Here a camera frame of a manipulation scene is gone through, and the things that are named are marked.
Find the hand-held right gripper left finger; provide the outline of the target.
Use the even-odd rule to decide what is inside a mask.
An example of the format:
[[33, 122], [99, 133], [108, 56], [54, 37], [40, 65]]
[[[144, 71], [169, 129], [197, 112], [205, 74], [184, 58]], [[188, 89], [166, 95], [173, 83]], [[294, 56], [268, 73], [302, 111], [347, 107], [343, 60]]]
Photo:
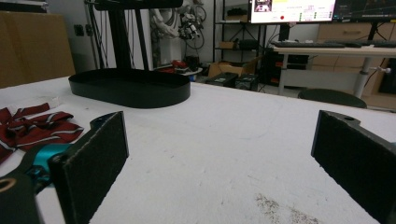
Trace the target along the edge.
[[121, 111], [90, 125], [75, 144], [49, 159], [66, 224], [89, 224], [129, 156]]

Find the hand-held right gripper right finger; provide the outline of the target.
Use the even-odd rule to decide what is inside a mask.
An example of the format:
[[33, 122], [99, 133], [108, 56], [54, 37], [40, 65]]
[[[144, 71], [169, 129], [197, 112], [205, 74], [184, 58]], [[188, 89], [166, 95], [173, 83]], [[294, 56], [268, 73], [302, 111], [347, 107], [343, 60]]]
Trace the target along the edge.
[[396, 146], [347, 115], [321, 110], [311, 156], [372, 218], [396, 224]]

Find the red striped bow tie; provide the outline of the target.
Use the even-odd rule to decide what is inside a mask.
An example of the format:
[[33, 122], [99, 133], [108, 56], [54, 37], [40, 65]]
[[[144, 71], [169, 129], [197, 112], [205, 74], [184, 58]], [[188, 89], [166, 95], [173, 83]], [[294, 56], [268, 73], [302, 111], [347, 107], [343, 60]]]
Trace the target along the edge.
[[49, 103], [0, 109], [0, 164], [17, 150], [71, 143], [82, 134], [83, 128], [70, 121], [73, 115], [63, 111], [46, 114], [50, 109]]

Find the black oval tray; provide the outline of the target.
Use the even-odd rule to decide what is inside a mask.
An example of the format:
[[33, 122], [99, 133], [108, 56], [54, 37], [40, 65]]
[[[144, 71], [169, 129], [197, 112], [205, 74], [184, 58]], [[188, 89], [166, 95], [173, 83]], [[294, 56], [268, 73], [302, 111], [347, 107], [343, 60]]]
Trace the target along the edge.
[[132, 108], [167, 107], [191, 96], [188, 77], [158, 71], [107, 68], [75, 74], [68, 80], [75, 95]]

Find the light wooden desk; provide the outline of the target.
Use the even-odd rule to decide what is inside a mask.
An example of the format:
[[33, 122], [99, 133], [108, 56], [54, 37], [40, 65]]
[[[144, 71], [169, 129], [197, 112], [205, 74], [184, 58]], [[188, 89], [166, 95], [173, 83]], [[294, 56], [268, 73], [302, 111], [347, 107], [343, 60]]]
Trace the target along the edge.
[[[274, 52], [284, 55], [277, 94], [282, 95], [286, 86], [303, 88], [320, 88], [338, 91], [353, 91], [361, 98], [364, 85], [374, 58], [396, 58], [396, 49], [374, 47], [326, 49], [326, 48], [278, 48]], [[363, 58], [362, 68], [355, 73], [337, 73], [330, 71], [311, 71], [288, 69], [290, 55], [341, 56]]]

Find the large cardboard box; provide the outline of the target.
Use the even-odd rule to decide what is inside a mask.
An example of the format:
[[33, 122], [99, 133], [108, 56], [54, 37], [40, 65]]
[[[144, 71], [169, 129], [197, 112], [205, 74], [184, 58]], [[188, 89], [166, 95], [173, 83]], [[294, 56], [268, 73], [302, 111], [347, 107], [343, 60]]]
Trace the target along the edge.
[[74, 74], [62, 15], [0, 11], [0, 88]]

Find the black keyboard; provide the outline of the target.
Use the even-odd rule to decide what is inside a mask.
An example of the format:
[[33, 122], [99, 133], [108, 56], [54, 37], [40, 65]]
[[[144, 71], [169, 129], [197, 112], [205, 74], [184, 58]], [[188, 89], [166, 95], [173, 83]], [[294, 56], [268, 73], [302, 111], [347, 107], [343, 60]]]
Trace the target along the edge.
[[337, 43], [305, 43], [305, 42], [273, 42], [277, 48], [325, 48], [343, 49], [345, 46]]

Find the red tool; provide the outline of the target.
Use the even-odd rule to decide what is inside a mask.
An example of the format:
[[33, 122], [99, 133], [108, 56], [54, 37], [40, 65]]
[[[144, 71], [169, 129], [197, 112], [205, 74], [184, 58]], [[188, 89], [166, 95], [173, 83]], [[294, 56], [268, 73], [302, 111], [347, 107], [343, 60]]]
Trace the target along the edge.
[[164, 69], [166, 73], [185, 74], [189, 70], [188, 65], [180, 60], [173, 60], [171, 66]]

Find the black equipment case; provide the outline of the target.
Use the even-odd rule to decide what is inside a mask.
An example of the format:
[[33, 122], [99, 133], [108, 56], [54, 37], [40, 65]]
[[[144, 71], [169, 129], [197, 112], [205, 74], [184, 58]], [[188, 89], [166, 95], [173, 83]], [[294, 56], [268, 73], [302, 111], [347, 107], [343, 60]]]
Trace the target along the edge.
[[209, 85], [234, 88], [235, 81], [237, 78], [238, 78], [237, 74], [225, 72], [225, 73], [220, 73], [214, 77], [207, 79], [205, 81], [205, 83], [209, 84]]
[[258, 89], [258, 77], [252, 74], [243, 74], [235, 81], [235, 87], [239, 90], [256, 91]]

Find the black metal stand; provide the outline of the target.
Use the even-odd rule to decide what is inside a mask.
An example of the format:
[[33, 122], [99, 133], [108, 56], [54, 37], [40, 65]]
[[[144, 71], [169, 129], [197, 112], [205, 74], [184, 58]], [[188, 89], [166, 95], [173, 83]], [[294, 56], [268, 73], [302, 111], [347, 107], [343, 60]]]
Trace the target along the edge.
[[94, 8], [98, 11], [107, 11], [113, 41], [113, 48], [118, 68], [132, 67], [131, 48], [127, 37], [125, 10], [133, 9], [137, 19], [138, 38], [142, 54], [143, 68], [149, 70], [149, 61], [146, 49], [142, 9], [181, 7], [183, 0], [93, 0]]

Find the dark computer monitor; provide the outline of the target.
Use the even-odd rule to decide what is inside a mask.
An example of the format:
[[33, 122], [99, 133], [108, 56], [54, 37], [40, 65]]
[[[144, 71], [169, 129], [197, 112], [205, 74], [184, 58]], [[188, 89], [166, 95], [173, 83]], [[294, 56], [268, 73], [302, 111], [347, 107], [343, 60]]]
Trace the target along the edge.
[[336, 0], [332, 20], [394, 22], [396, 21], [396, 0]]

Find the open cardboard box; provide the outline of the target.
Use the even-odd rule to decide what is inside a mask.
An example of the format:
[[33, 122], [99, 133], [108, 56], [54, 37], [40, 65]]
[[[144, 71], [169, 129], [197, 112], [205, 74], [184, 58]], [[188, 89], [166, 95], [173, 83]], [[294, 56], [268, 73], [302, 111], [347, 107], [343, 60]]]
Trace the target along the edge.
[[238, 76], [241, 76], [242, 74], [254, 74], [256, 72], [256, 67], [258, 61], [262, 57], [256, 57], [251, 61], [248, 62], [215, 62], [209, 65], [209, 71], [208, 71], [208, 76], [209, 77], [215, 77], [219, 75], [220, 73], [235, 73]]

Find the bright computer monitor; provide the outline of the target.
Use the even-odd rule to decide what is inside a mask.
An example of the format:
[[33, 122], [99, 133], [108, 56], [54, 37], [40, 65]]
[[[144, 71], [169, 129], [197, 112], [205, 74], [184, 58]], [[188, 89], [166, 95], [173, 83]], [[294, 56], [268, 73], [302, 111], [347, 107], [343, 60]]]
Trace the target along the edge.
[[251, 23], [331, 21], [336, 0], [250, 0]]

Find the black metal shelf rack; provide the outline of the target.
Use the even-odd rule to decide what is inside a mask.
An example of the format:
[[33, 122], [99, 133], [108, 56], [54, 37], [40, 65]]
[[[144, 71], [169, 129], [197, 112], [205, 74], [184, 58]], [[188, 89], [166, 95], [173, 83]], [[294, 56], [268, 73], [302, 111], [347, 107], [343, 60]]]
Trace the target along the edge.
[[212, 61], [245, 62], [262, 54], [265, 26], [249, 21], [251, 0], [214, 0]]

